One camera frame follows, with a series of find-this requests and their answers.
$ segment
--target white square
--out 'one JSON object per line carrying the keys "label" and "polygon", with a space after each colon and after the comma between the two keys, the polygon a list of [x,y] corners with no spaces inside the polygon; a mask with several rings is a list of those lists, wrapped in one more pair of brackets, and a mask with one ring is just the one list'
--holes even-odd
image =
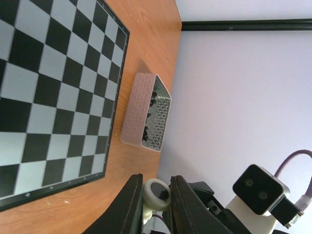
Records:
{"label": "white square", "polygon": [[117,95],[116,92],[117,92],[117,84],[112,82],[111,80],[108,80],[105,97],[112,101],[115,101]]}
{"label": "white square", "polygon": [[58,95],[57,108],[75,111],[78,101],[79,89],[65,83],[61,83]]}
{"label": "white square", "polygon": [[79,87],[91,93],[94,93],[94,88],[97,82],[97,73],[87,67],[83,67]]}
{"label": "white square", "polygon": [[38,74],[7,63],[0,96],[24,102],[33,102]]}
{"label": "white square", "polygon": [[76,8],[69,0],[54,0],[51,16],[70,31],[73,29]]}
{"label": "white square", "polygon": [[70,135],[51,135],[47,160],[66,158],[69,148]]}
{"label": "white square", "polygon": [[15,27],[23,33],[45,43],[50,16],[30,0],[21,0]]}
{"label": "white square", "polygon": [[75,112],[73,125],[72,125],[72,135],[86,135],[89,123],[89,115]]}
{"label": "white square", "polygon": [[113,63],[115,63],[118,67],[121,67],[122,65],[122,59],[123,59],[123,50],[119,48],[119,46],[117,46],[115,44],[114,46],[114,51],[113,51],[113,57],[112,57],[112,61]]}
{"label": "white square", "polygon": [[100,173],[104,171],[105,158],[106,158],[106,154],[94,155],[92,172],[91,172],[92,174]]}
{"label": "white square", "polygon": [[86,136],[82,150],[82,156],[94,155],[96,153],[98,143],[97,136]]}
{"label": "white square", "polygon": [[81,11],[90,21],[93,20],[94,11],[96,8],[96,0],[78,0],[77,8]]}
{"label": "white square", "polygon": [[8,61],[14,35],[14,27],[0,20],[0,32],[0,59]]}
{"label": "white square", "polygon": [[116,42],[117,31],[118,24],[114,21],[114,19],[111,16],[108,16],[105,35],[108,36],[113,42]]}
{"label": "white square", "polygon": [[102,53],[105,34],[95,24],[91,25],[89,44]]}
{"label": "white square", "polygon": [[90,114],[93,116],[102,116],[103,106],[104,106],[104,98],[98,95],[93,95],[91,102],[91,110]]}
{"label": "white square", "polygon": [[32,104],[26,132],[51,134],[56,112],[54,107]]}
{"label": "white square", "polygon": [[111,65],[112,62],[106,56],[101,54],[99,57],[97,73],[104,76],[105,78],[108,78],[111,71]]}
{"label": "white square", "polygon": [[39,72],[59,81],[63,80],[63,73],[66,64],[66,55],[44,45]]}
{"label": "white square", "polygon": [[75,33],[71,33],[67,56],[80,64],[84,64],[88,49],[88,43],[78,37]]}
{"label": "white square", "polygon": [[0,132],[0,165],[19,164],[23,156],[26,133]]}
{"label": "white square", "polygon": [[62,182],[79,177],[82,157],[69,157],[66,159]]}
{"label": "white square", "polygon": [[111,131],[111,118],[101,118],[101,122],[99,124],[98,135],[102,137],[108,137],[109,132]]}
{"label": "white square", "polygon": [[23,194],[40,189],[43,182],[46,161],[22,163],[15,185],[14,194]]}

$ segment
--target table surface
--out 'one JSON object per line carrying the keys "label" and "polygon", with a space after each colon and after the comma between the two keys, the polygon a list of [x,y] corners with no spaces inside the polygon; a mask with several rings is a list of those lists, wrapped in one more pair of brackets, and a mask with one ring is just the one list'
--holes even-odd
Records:
{"label": "table surface", "polygon": [[105,178],[0,213],[0,233],[81,233],[111,204],[130,175],[157,177],[160,153],[120,142],[137,72],[159,74],[171,90],[181,31],[174,0],[107,0],[130,30]]}

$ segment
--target chessboard border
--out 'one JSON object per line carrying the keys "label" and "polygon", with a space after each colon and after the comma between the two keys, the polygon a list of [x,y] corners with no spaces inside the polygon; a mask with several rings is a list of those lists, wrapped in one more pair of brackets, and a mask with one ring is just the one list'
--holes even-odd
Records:
{"label": "chessboard border", "polygon": [[130,30],[122,23],[120,18],[117,16],[117,14],[114,13],[114,11],[111,9],[111,7],[108,5],[108,3],[105,0],[96,0],[96,1],[100,4],[100,6],[102,6],[104,8],[104,10],[106,10],[106,12],[112,18],[114,18],[115,22],[124,31],[124,33],[127,36],[125,46],[124,46],[124,54],[123,54],[122,64],[121,64],[120,73],[119,73],[120,79],[119,79],[119,82],[117,84],[117,92],[116,92],[117,98],[116,98],[115,103],[114,103],[111,128],[110,128],[110,132],[108,135],[107,151],[106,151],[106,156],[105,156],[103,172],[92,174],[92,175],[82,176],[80,178],[70,180],[70,181],[66,181],[63,183],[52,184],[52,185],[49,185],[47,187],[31,191],[31,194],[30,193],[22,193],[20,195],[14,195],[14,196],[11,196],[8,198],[4,198],[2,200],[0,199],[0,212],[14,208],[16,206],[19,206],[19,205],[22,205],[22,204],[25,204],[28,202],[31,202],[31,201],[34,201],[34,200],[37,200],[37,199],[40,199],[40,198],[43,198],[43,197],[46,197],[46,196],[50,196],[50,195],[53,195],[53,194],[56,194],[59,192],[66,191],[68,189],[71,189],[71,188],[74,188],[74,187],[77,187],[77,186],[80,186],[80,185],[83,185],[83,184],[86,184],[89,182],[93,182],[95,180],[98,180],[98,179],[105,177],[107,159],[109,156],[109,149],[110,149],[111,139],[112,139],[113,125],[114,125],[114,121],[115,121],[115,113],[116,113],[117,103],[118,103],[118,99],[119,99],[119,91],[120,91],[120,85],[121,85],[121,80],[122,80],[122,75],[123,75],[123,68],[124,68],[124,63],[125,63],[128,44],[129,44]]}

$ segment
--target black dot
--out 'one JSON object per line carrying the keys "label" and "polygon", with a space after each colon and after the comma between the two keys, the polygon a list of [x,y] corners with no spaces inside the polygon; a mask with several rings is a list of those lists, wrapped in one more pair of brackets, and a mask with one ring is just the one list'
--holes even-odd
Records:
{"label": "black dot", "polygon": [[152,193],[161,200],[167,200],[169,198],[169,193],[167,189],[159,183],[152,183],[151,190]]}

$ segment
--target camera lens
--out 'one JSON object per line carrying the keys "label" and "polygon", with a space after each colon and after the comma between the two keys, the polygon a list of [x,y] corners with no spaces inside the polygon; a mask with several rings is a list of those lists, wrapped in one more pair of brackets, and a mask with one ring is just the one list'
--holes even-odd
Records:
{"label": "camera lens", "polygon": [[254,185],[254,181],[252,179],[246,179],[245,184],[246,186],[251,187]]}
{"label": "camera lens", "polygon": [[268,194],[266,192],[260,192],[259,193],[259,198],[262,200],[265,200],[268,198]]}

